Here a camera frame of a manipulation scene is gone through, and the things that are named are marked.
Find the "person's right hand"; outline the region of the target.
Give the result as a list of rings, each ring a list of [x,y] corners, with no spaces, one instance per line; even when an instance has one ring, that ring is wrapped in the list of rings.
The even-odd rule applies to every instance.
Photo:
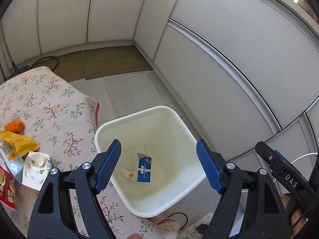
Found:
[[[291,205],[294,207],[294,212],[289,215],[290,224],[294,226],[291,232],[291,238],[294,238],[307,223],[307,218],[303,217],[301,210],[296,208],[295,199],[291,195],[281,194],[280,198],[285,210],[291,208]]]

